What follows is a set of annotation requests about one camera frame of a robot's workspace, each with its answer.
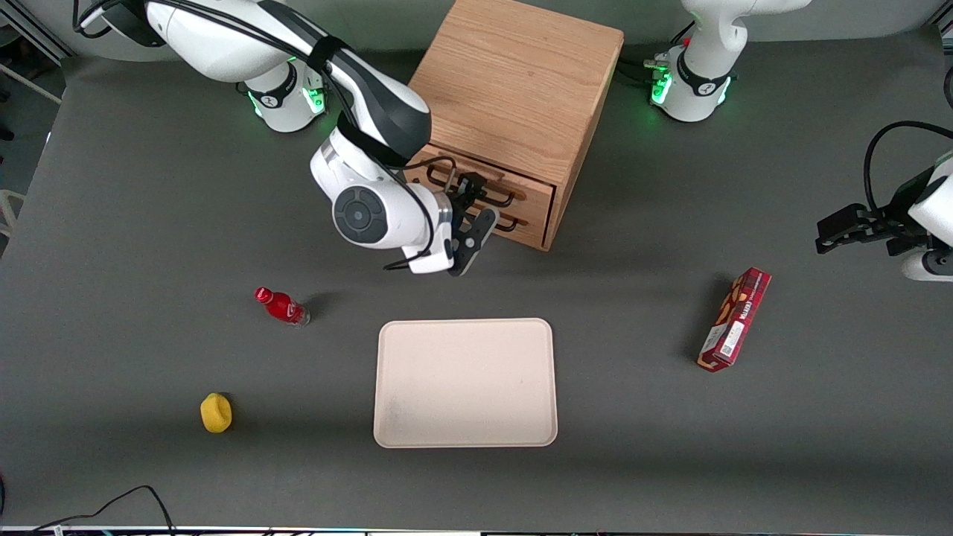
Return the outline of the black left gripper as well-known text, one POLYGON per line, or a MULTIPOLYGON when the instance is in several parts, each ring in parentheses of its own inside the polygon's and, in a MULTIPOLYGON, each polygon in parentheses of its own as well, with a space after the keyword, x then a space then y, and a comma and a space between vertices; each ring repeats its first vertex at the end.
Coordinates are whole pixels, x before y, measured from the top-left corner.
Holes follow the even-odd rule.
POLYGON ((816 252, 825 255, 849 244, 886 240, 887 253, 898 257, 928 246, 929 233, 908 212, 925 192, 932 174, 933 168, 929 167, 905 181, 888 204, 873 210, 875 217, 864 205, 847 205, 824 217, 817 223, 816 252))

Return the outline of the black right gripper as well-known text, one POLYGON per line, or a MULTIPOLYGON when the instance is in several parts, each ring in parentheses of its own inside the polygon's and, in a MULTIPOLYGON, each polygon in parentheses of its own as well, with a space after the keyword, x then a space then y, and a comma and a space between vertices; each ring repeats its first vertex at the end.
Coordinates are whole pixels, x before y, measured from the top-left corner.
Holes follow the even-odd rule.
POLYGON ((483 209, 476 216, 467 214, 467 210, 484 197, 485 184, 486 180, 479 173, 466 172, 457 177, 456 186, 450 187, 452 220, 450 238, 444 241, 444 248, 453 259, 452 277, 466 274, 498 224, 496 208, 483 209))

